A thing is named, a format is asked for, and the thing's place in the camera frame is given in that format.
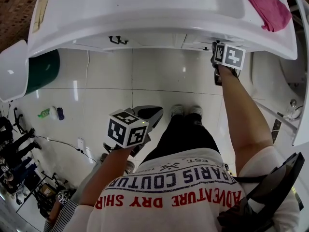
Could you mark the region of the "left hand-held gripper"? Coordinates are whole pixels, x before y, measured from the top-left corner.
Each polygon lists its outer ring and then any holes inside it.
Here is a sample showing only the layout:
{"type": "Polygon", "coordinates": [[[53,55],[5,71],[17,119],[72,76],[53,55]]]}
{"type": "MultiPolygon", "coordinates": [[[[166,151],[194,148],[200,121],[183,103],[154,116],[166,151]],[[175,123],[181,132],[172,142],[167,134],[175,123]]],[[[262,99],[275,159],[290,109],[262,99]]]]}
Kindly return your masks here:
{"type": "Polygon", "coordinates": [[[163,108],[154,105],[120,109],[109,114],[107,138],[114,146],[104,143],[103,147],[108,152],[131,147],[130,155],[135,157],[151,141],[149,133],[163,114],[163,108]]]}

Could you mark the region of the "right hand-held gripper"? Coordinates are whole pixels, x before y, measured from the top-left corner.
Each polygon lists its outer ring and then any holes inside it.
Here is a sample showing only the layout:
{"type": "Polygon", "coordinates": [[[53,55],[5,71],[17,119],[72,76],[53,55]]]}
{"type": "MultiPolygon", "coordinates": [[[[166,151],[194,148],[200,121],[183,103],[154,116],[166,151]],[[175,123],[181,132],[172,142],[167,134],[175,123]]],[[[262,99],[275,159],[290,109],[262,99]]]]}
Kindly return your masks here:
{"type": "Polygon", "coordinates": [[[221,76],[219,72],[219,65],[226,66],[232,74],[239,78],[239,74],[243,69],[246,50],[230,44],[215,41],[212,43],[212,57],[211,63],[214,70],[214,83],[221,85],[221,76]]]}

